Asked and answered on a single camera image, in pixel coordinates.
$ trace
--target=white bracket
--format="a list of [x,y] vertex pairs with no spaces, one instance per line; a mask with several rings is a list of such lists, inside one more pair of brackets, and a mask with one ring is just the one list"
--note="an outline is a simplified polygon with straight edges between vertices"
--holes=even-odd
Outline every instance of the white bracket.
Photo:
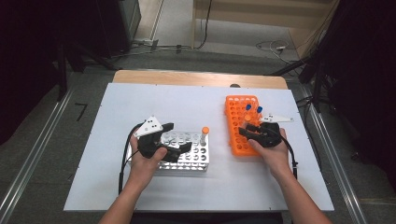
[[156,133],[163,130],[161,123],[154,117],[149,117],[146,122],[134,133],[135,137],[140,137],[150,133]]
[[277,122],[293,122],[293,118],[285,118],[281,117],[278,115],[273,115],[269,114],[268,116],[265,116],[264,118],[260,119],[261,122],[267,122],[267,123],[277,123]]

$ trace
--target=gray floor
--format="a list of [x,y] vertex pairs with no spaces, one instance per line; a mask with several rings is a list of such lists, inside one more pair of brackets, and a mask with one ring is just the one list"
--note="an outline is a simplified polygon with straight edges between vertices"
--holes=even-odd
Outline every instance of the gray floor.
[[[166,43],[167,38],[161,35],[161,23],[158,29],[156,36],[160,41],[164,41],[162,44],[183,44],[182,42]],[[282,33],[279,30],[274,31],[274,29],[272,32],[270,34]],[[276,40],[287,38],[287,36],[285,34],[281,36],[267,35],[266,38],[268,39],[265,40]],[[234,46],[240,45],[238,39],[229,41],[234,43]],[[205,47],[207,49],[182,51],[179,54],[172,50],[149,54],[131,54],[110,61],[124,69],[203,71],[247,75],[270,74],[285,65],[285,62],[275,57],[272,52],[256,49],[255,44],[253,46],[250,44],[248,48],[242,47],[243,50],[241,51],[230,51],[230,48],[224,48],[222,44],[216,45],[216,41],[211,37],[208,38],[208,45],[205,45]],[[262,51],[264,55],[257,55],[254,50],[259,53]],[[131,53],[142,51],[146,50],[134,49]],[[295,60],[293,53],[285,54],[285,56],[289,60]],[[288,86],[293,91],[295,99],[304,97],[302,85],[296,78],[296,72],[300,71],[301,69],[296,69],[296,71],[283,76],[288,81]],[[103,215],[103,213],[66,213],[63,212],[63,208],[73,181],[73,174],[77,170],[97,110],[106,90],[106,84],[111,82],[114,73],[114,71],[108,71],[101,65],[88,63],[84,74],[74,73],[69,78],[72,84],[70,99],[44,147],[41,159],[8,223],[97,223]],[[57,94],[57,87],[55,87],[26,118],[12,138],[0,146],[1,196],[5,195],[9,184],[34,147],[37,137],[56,106]],[[77,119],[82,108],[76,104],[88,105],[79,121]],[[361,200],[361,206],[368,223],[394,223],[396,218],[396,215],[394,215],[395,193],[390,187],[384,172],[371,164],[351,160],[350,155],[355,149],[349,142],[343,123],[338,116],[329,112],[326,105],[322,106],[322,116],[352,187]],[[327,187],[335,207],[335,211],[327,213],[327,215],[334,223],[353,223],[310,116],[308,116],[308,127],[313,134],[313,141],[318,147],[323,177],[329,183]],[[290,223],[289,214],[285,212],[283,216],[285,223]]]

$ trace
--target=white table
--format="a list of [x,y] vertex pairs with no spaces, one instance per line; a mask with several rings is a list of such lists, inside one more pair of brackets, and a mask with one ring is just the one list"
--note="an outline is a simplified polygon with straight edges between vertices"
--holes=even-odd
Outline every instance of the white table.
[[[196,176],[155,175],[136,210],[287,210],[280,188],[262,159],[239,158],[231,153],[223,113],[225,97],[231,94],[256,95],[264,115],[273,113],[294,119],[280,126],[286,129],[299,162],[299,181],[321,210],[332,211],[331,198],[291,91],[115,83],[107,87],[64,210],[107,210],[118,195],[126,137],[132,127],[151,115],[161,123],[174,122],[175,131],[200,132],[208,126],[210,165],[205,174]],[[126,169],[124,182],[128,174]]]

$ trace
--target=gray carpet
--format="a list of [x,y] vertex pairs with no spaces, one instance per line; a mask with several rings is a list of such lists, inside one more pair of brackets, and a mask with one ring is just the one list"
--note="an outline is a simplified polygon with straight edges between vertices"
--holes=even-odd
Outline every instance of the gray carpet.
[[[174,51],[162,51],[124,56],[112,59],[111,62],[124,69],[204,71],[249,75],[269,74],[284,66],[283,62],[275,59],[197,51],[183,51],[180,54]],[[66,213],[63,212],[63,208],[73,181],[73,174],[77,170],[106,90],[106,84],[112,81],[114,73],[99,64],[89,63],[84,74],[76,74],[78,84],[9,223],[97,223],[103,215],[103,213]],[[284,77],[288,80],[288,86],[295,98],[301,99],[303,98],[301,85],[296,81],[296,77],[292,76],[293,74],[294,72]],[[2,195],[19,171],[46,119],[50,116],[56,97],[57,88],[54,88],[23,122],[14,136],[0,146],[0,193]],[[79,121],[77,119],[82,108],[76,103],[88,105]],[[349,143],[340,119],[331,115],[326,105],[323,106],[323,116],[358,197],[394,198],[395,193],[383,172],[370,164],[362,164],[349,158],[354,149]],[[318,147],[323,177],[329,182],[327,187],[335,207],[335,211],[327,215],[334,223],[352,223],[311,120],[308,121],[308,126]],[[370,223],[392,223],[394,206],[367,203],[363,205],[363,209]],[[285,212],[283,216],[285,223],[290,223],[289,214]]]

